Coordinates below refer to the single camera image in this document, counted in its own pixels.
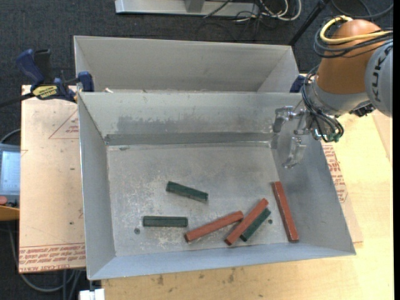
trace cable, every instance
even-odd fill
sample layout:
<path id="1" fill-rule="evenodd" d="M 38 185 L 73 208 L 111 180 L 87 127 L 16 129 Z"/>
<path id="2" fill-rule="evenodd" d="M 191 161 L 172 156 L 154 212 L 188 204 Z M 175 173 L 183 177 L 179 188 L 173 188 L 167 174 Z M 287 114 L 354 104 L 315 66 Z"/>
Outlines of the cable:
<path id="1" fill-rule="evenodd" d="M 387 14 L 391 9 L 393 9 L 393 3 L 392 3 L 392 4 L 391 4 L 389 7 L 387 7 L 384 11 L 381 11 L 381 12 L 376 13 L 376 14 L 371 14 L 371 12 L 370 12 L 370 10 L 369 10 L 367 4 L 366 4 L 363 0 L 358 0 L 358 2 L 360 2 L 360 3 L 362 4 L 362 6 L 364 7 L 364 9 L 365 9 L 365 10 L 367 11 L 367 13 L 368 13 L 367 16 L 359 16 L 359 15 L 349 14 L 348 12 L 343 11 L 341 8 L 339 8 L 339 7 L 336 5 L 336 3 L 335 3 L 333 0 L 331 0 L 331 1 L 332 1 L 332 5 L 333 5 L 333 6 L 336 8 L 336 10 L 338 10 L 341 14 L 345 14 L 345 15 L 350 16 L 350 17 L 352 17 L 352 18 L 358 18 L 358 19 L 371 19 L 371 20 L 377 19 L 377 18 L 379 18 L 379 17 L 381 17 L 381 16 L 384 16 L 384 15 Z"/>
<path id="2" fill-rule="evenodd" d="M 71 292 L 69 293 L 68 300 L 71 300 L 75 293 L 76 285 L 78 284 L 79 278 L 81 277 L 82 271 L 79 271 L 75 275 L 74 282 L 72 283 Z"/>
<path id="3" fill-rule="evenodd" d="M 206 16 L 203 17 L 203 19 L 206 19 L 208 17 L 211 17 L 213 15 L 215 15 L 218 11 L 220 11 L 224 6 L 226 6 L 228 3 L 230 3 L 232 0 L 227 0 L 224 3 L 222 3 L 217 9 L 215 9 L 213 12 L 210 12 L 209 14 L 207 14 Z"/>
<path id="4" fill-rule="evenodd" d="M 67 300 L 67 271 L 62 273 L 62 300 Z"/>
<path id="5" fill-rule="evenodd" d="M 339 37 L 339 38 L 328 38 L 325 35 L 325 32 L 335 23 L 337 23 L 338 21 L 352 21 L 353 19 L 351 17 L 347 17 L 347 16 L 338 16 L 335 17 L 333 19 L 331 19 L 330 21 L 328 21 L 323 27 L 322 29 L 319 31 L 319 38 L 324 41 L 325 43 L 328 44 L 340 44 L 340 43 L 348 43 L 354 40 L 359 40 L 359 39 L 371 39 L 371 38 L 375 38 L 375 37 L 379 37 L 379 36 L 383 36 L 387 33 L 389 33 L 390 31 L 379 31 L 379 32 L 372 32 L 372 33 L 367 33 L 367 34 L 358 34 L 356 36 L 351 36 L 351 37 Z"/>
<path id="6" fill-rule="evenodd" d="M 326 21 L 325 25 L 322 25 L 322 29 L 318 30 L 314 35 L 314 51 L 316 52 L 316 54 L 318 54 L 322 58 L 337 58 L 337 57 L 353 58 L 353 57 L 359 56 L 360 54 L 364 54 L 366 52 L 373 51 L 373 50 L 377 49 L 379 46 L 385 45 L 393 40 L 393 30 L 392 29 L 390 29 L 390 28 L 389 29 L 381 29 L 381 30 L 372 32 L 370 34 L 364 35 L 369 38 L 364 39 L 364 41 L 361 41 L 353 46 L 340 47 L 342 44 L 345 45 L 347 43 L 347 42 L 341 42 L 341 43 L 336 43 L 335 48 L 333 49 L 331 47 L 331 44 L 329 44 L 326 41 L 323 41 L 321 39 L 321 31 L 323 29 L 326 29 L 326 31 L 327 31 L 328 30 L 327 24 L 329 24 L 329 23 L 333 24 L 338 19 L 341 20 L 342 17 L 344 17 L 345 19 L 346 18 L 351 19 L 346 16 L 339 16 L 339 17 L 330 19 L 330 20 Z M 345 56 L 347 53 L 349 53 L 353 50 L 356 50 L 356 49 L 360 49 L 360 48 L 364 48 L 364 50 L 362 50 L 360 52 L 353 52 L 350 56 Z"/>
<path id="7" fill-rule="evenodd" d="M 15 242 L 14 242 L 14 237 L 13 237 L 13 232 L 11 230 L 11 227 L 9 225 L 9 223 L 7 223 L 8 226 L 8 233 L 9 233 L 9 237 L 10 237 L 10 244 L 11 244 L 11 251 L 12 251 L 12 256 L 14 258 L 14 262 L 16 265 L 18 265 L 18 259 L 17 259 L 17 255 L 16 255 L 16 251 L 15 251 Z M 76 275 L 76 272 L 73 271 L 71 276 L 69 277 L 69 279 L 66 281 L 66 284 L 70 283 L 72 278 Z M 58 287 L 52 287 L 52 288 L 43 288 L 43 287 L 38 287 L 35 284 L 33 284 L 25 275 L 20 274 L 19 275 L 21 277 L 21 279 L 32 289 L 40 292 L 40 293 L 55 293 L 59 290 L 61 290 L 64 287 L 64 284 L 58 286 Z"/>
<path id="8" fill-rule="evenodd" d="M 315 76 L 317 72 L 318 66 L 312 68 L 310 72 L 307 74 L 303 86 L 301 89 L 301 95 L 303 98 L 304 105 L 306 109 L 309 111 L 310 115 L 312 116 L 312 121 L 308 126 L 309 129 L 312 129 L 312 125 L 315 123 L 317 125 L 317 131 L 319 135 L 322 137 L 322 140 L 326 143 L 330 143 L 332 141 L 339 141 L 339 139 L 344 134 L 344 128 L 341 123 L 336 119 L 336 117 L 330 117 L 326 113 L 322 111 L 322 109 L 315 107 L 308 98 L 306 92 L 306 86 L 309 85 L 311 82 L 311 78 Z M 320 121 L 324 122 L 330 129 L 331 134 L 325 134 Z"/>
<path id="9" fill-rule="evenodd" d="M 14 131 L 11 131 L 10 133 L 7 133 L 4 137 L 2 137 L 0 139 L 0 143 L 4 143 L 5 140 L 7 140 L 9 137 L 11 137 L 13 134 L 18 133 L 19 131 L 21 131 L 21 129 L 16 129 Z"/>
<path id="10" fill-rule="evenodd" d="M 293 21 L 293 20 L 296 20 L 301 14 L 301 9 L 302 9 L 301 0 L 296 0 L 297 1 L 297 13 L 294 16 L 291 16 L 291 17 L 285 17 L 285 15 L 288 13 L 288 10 L 289 10 L 289 3 L 288 3 L 288 0 L 283 0 L 283 1 L 285 2 L 285 10 L 284 11 L 279 11 L 279 12 L 272 12 L 266 6 L 264 0 L 258 0 L 260 5 L 266 11 L 266 13 L 262 12 L 261 14 L 263 16 L 276 18 L 276 19 L 279 19 L 279 20 L 282 20 L 282 21 Z"/>

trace black cable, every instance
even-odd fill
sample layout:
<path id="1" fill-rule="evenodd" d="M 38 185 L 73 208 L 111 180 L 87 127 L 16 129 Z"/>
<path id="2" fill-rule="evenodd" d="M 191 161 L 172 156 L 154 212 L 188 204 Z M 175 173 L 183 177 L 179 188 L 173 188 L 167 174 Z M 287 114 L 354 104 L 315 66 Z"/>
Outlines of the black cable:
<path id="1" fill-rule="evenodd" d="M 82 275 L 82 271 L 79 271 L 76 273 L 74 282 L 72 283 L 71 292 L 69 293 L 68 300 L 72 300 L 74 293 L 75 293 L 76 285 L 78 284 L 78 281 L 79 281 L 79 278 L 81 277 L 81 275 Z"/>
<path id="2" fill-rule="evenodd" d="M 363 1 L 363 0 L 358 0 L 358 2 L 364 7 L 364 9 L 367 11 L 368 15 L 366 16 L 362 16 L 362 15 L 354 15 L 354 14 L 349 14 L 346 11 L 343 11 L 341 8 L 338 7 L 338 5 L 334 2 L 334 0 L 331 0 L 332 5 L 336 8 L 336 10 L 338 10 L 341 14 L 344 14 L 345 16 L 349 16 L 352 18 L 358 18 L 358 19 L 370 19 L 370 20 L 374 20 L 377 18 L 380 18 L 382 16 L 384 16 L 385 14 L 387 14 L 391 9 L 393 9 L 393 3 L 387 7 L 385 10 L 378 12 L 376 14 L 371 14 L 367 4 Z"/>
<path id="3" fill-rule="evenodd" d="M 322 24 L 322 26 L 320 27 L 319 30 L 317 30 L 317 32 L 314 35 L 314 51 L 315 53 L 322 57 L 322 58 L 338 58 L 338 57 L 344 57 L 347 53 L 359 49 L 359 48 L 365 48 L 368 46 L 372 46 L 373 44 L 376 43 L 380 43 L 383 42 L 383 45 L 387 44 L 390 40 L 393 39 L 393 32 L 387 32 L 386 34 L 383 34 L 382 36 L 378 36 L 378 37 L 372 37 L 372 38 L 367 38 L 367 40 L 357 43 L 353 46 L 346 46 L 346 47 L 335 47 L 334 49 L 331 47 L 330 44 L 327 44 L 326 42 L 322 41 L 321 38 L 319 37 L 320 32 L 321 32 L 321 28 L 324 27 L 324 24 Z M 345 45 L 348 42 L 344 42 L 342 44 L 336 44 L 335 46 L 341 46 L 341 45 Z M 367 51 L 361 51 L 359 53 L 353 54 L 351 56 L 348 56 L 346 58 L 353 58 L 356 56 L 359 56 L 360 54 L 369 52 L 369 51 L 373 51 L 377 48 L 379 48 L 381 45 L 378 46 L 374 46 L 369 48 Z"/>
<path id="4" fill-rule="evenodd" d="M 206 16 L 203 17 L 203 19 L 206 19 L 208 17 L 211 17 L 213 15 L 215 15 L 218 11 L 220 11 L 224 6 L 226 6 L 228 3 L 230 3 L 232 0 L 227 0 L 224 3 L 222 3 L 217 9 L 215 9 L 213 12 L 210 12 L 209 14 L 207 14 Z"/>
<path id="5" fill-rule="evenodd" d="M 319 0 L 317 5 L 311 11 L 309 16 L 307 17 L 306 21 L 300 27 L 300 29 L 295 33 L 293 38 L 289 41 L 290 46 L 294 46 L 295 43 L 300 39 L 303 33 L 307 30 L 307 28 L 313 23 L 313 21 L 317 18 L 317 16 L 321 13 L 323 9 L 325 9 L 326 4 L 329 3 L 330 0 Z"/>
<path id="6" fill-rule="evenodd" d="M 10 104 L 13 104 L 13 103 L 19 103 L 19 102 L 21 102 L 21 101 L 23 101 L 23 100 L 32 98 L 32 97 L 34 97 L 34 96 L 35 96 L 35 95 L 32 94 L 32 93 L 28 93 L 28 94 L 24 94 L 23 96 L 19 96 L 19 97 L 12 98 L 12 99 L 10 99 L 10 100 L 7 100 L 7 101 L 4 101 L 4 102 L 0 103 L 0 108 L 9 106 Z"/>
<path id="7" fill-rule="evenodd" d="M 12 251 L 12 256 L 14 258 L 14 262 L 16 265 L 18 265 L 18 259 L 17 259 L 17 255 L 16 255 L 16 247 L 15 247 L 15 242 L 14 242 L 14 237 L 13 237 L 13 232 L 12 229 L 9 225 L 9 223 L 7 223 L 8 226 L 8 233 L 9 233 L 9 238 L 10 238 L 10 245 L 11 245 L 11 251 Z M 59 290 L 61 290 L 64 287 L 64 284 L 58 286 L 58 287 L 52 287 L 52 288 L 43 288 L 43 287 L 39 287 L 36 286 L 35 284 L 33 284 L 25 275 L 20 274 L 19 275 L 21 277 L 21 279 L 32 289 L 40 292 L 40 293 L 55 293 Z M 66 281 L 66 284 L 70 283 L 72 278 L 75 276 L 75 272 L 73 271 L 71 276 L 69 277 L 69 279 Z"/>
<path id="8" fill-rule="evenodd" d="M 200 30 L 201 30 L 203 27 L 206 27 L 206 26 L 216 26 L 216 27 L 222 28 L 222 29 L 225 30 L 225 32 L 227 32 L 227 33 L 230 35 L 232 41 L 237 41 L 236 37 L 235 37 L 234 34 L 231 32 L 231 30 L 229 30 L 226 26 L 223 26 L 222 24 L 217 23 L 217 22 L 205 22 L 205 23 L 200 24 L 200 25 L 197 27 L 196 31 L 195 31 L 195 37 L 196 37 L 196 40 L 197 40 L 197 41 L 199 41 L 199 32 L 200 32 Z"/>
<path id="9" fill-rule="evenodd" d="M 67 300 L 67 270 L 62 273 L 62 300 Z"/>
<path id="10" fill-rule="evenodd" d="M 344 128 L 341 125 L 341 123 L 335 118 L 335 117 L 330 117 L 327 114 L 325 114 L 322 109 L 315 108 L 314 105 L 310 102 L 308 95 L 306 93 L 306 86 L 311 83 L 311 78 L 315 76 L 316 71 L 318 67 L 314 67 L 306 76 L 303 85 L 302 85 L 302 90 L 301 90 L 301 95 L 303 98 L 304 105 L 306 109 L 309 111 L 310 115 L 312 116 L 312 121 L 309 125 L 309 128 L 312 127 L 313 123 L 316 124 L 317 130 L 319 132 L 319 135 L 321 135 L 322 140 L 324 142 L 330 143 L 332 141 L 338 141 L 338 139 L 344 134 Z M 332 133 L 329 134 L 329 137 L 326 137 L 324 134 L 323 128 L 320 124 L 319 121 L 324 122 L 329 126 L 331 129 Z"/>

